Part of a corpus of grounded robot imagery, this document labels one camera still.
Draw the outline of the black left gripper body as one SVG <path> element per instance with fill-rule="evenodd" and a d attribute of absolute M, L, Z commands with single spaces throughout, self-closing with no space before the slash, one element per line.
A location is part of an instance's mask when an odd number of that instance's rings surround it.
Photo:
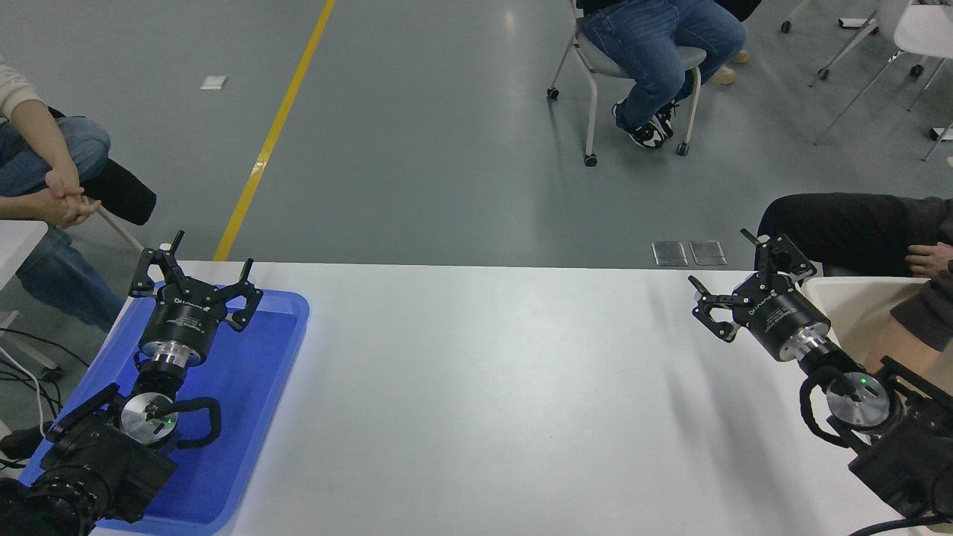
<path fill-rule="evenodd" d="M 174 342 L 194 352 L 208 352 L 225 316 L 223 303 L 207 303 L 197 291 L 182 296 L 177 286 L 164 286 L 141 336 L 141 350 L 153 352 L 157 344 Z"/>

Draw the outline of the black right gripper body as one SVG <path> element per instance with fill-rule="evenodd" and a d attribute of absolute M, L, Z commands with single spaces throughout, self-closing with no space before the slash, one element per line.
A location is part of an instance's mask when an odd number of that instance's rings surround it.
<path fill-rule="evenodd" d="M 742 304 L 734 320 L 772 357 L 805 357 L 829 342 L 830 319 L 800 294 L 789 278 L 743 281 L 734 290 Z"/>

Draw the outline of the person's right hand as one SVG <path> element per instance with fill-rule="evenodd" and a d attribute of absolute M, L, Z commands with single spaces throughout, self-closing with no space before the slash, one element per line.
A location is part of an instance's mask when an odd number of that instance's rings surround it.
<path fill-rule="evenodd" d="M 949 268 L 952 245 L 936 242 L 934 245 L 911 245 L 905 262 L 913 277 L 935 278 Z"/>
<path fill-rule="evenodd" d="M 101 207 L 99 200 L 86 196 L 45 197 L 39 200 L 38 218 L 51 226 L 67 229 L 85 223 Z"/>

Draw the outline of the person's left hand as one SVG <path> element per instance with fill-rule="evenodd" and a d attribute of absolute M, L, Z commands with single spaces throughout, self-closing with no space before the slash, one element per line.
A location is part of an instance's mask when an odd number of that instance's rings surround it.
<path fill-rule="evenodd" d="M 57 198 L 81 202 L 84 189 L 80 186 L 79 173 L 74 165 L 52 167 L 45 173 L 45 185 Z"/>

